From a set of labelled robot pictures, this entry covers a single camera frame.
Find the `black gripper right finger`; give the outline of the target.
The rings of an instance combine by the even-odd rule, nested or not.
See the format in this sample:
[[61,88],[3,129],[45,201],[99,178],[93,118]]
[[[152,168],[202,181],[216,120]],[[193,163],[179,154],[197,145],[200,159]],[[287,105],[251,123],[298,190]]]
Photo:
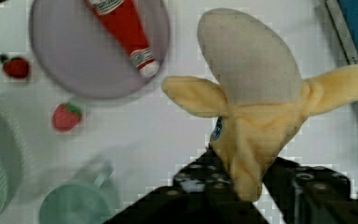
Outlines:
[[278,158],[263,183],[286,224],[358,224],[358,197],[339,172]]

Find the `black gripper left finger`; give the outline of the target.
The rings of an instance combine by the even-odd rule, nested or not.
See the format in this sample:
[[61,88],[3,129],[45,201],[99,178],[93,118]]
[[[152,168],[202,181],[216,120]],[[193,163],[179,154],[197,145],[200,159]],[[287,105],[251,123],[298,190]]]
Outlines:
[[170,186],[152,190],[105,224],[268,224],[239,199],[212,150],[182,168]]

